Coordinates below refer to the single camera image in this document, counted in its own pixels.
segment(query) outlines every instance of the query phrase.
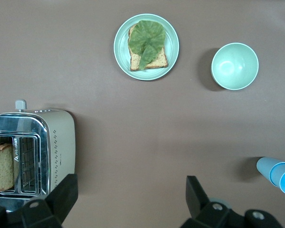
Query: toasted bread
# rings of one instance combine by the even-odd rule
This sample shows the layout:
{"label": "toasted bread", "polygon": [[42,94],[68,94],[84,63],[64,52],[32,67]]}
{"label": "toasted bread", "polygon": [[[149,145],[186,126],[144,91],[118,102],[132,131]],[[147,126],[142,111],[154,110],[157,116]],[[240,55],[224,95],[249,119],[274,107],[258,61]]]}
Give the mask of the toasted bread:
{"label": "toasted bread", "polygon": [[[131,39],[131,34],[132,34],[132,31],[133,31],[135,26],[136,26],[136,24],[133,25],[128,31],[128,42]],[[139,63],[140,63],[141,56],[133,53],[130,47],[128,47],[128,49],[129,49],[129,53],[131,56],[130,70],[131,71],[137,71],[137,70],[139,70]],[[167,67],[167,66],[168,66],[167,56],[165,53],[165,46],[163,46],[161,51],[158,53],[157,58],[155,60],[153,60],[152,62],[148,63],[146,65],[145,69],[155,69],[155,68],[162,68],[162,67]]]}
{"label": "toasted bread", "polygon": [[0,191],[14,186],[13,146],[3,144],[0,146]]}

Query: toaster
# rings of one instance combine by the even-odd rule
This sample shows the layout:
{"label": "toaster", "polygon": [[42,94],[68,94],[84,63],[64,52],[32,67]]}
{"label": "toaster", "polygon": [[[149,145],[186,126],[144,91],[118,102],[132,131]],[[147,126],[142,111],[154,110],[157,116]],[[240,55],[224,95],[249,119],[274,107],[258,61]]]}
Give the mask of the toaster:
{"label": "toaster", "polygon": [[0,192],[0,206],[15,211],[33,197],[48,195],[67,174],[75,172],[75,125],[70,113],[59,109],[0,114],[0,145],[13,145],[14,187]]}

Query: blue cup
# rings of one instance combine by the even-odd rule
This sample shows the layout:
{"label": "blue cup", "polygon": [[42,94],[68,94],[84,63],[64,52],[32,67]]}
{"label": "blue cup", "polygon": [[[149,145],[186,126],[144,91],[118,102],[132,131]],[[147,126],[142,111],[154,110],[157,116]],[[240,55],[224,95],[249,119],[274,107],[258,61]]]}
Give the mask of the blue cup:
{"label": "blue cup", "polygon": [[264,157],[257,161],[257,170],[285,193],[285,161]]}
{"label": "blue cup", "polygon": [[275,166],[271,171],[271,180],[285,193],[285,164]]}

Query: bowl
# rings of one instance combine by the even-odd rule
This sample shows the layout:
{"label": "bowl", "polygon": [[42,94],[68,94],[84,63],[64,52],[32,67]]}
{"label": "bowl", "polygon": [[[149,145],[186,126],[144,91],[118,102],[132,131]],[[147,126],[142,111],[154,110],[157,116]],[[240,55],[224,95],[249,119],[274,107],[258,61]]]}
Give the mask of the bowl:
{"label": "bowl", "polygon": [[214,55],[211,74],[221,87],[238,90],[254,81],[258,66],[256,53],[251,47],[242,43],[230,43]]}

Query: light green plate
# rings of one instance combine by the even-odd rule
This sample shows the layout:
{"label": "light green plate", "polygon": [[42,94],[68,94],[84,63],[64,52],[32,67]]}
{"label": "light green plate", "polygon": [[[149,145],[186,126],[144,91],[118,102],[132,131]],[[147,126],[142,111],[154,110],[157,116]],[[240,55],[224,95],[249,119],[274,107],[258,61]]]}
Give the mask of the light green plate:
{"label": "light green plate", "polygon": [[[162,26],[165,28],[166,30],[165,52],[168,62],[168,66],[166,68],[130,71],[128,31],[134,24],[138,23],[140,20],[156,21],[162,24]],[[164,76],[167,72],[169,72],[172,69],[173,65],[176,63],[179,53],[178,36],[172,25],[162,17],[154,14],[139,14],[128,19],[119,28],[114,41],[114,53],[118,65],[129,76],[144,81],[155,80]]]}

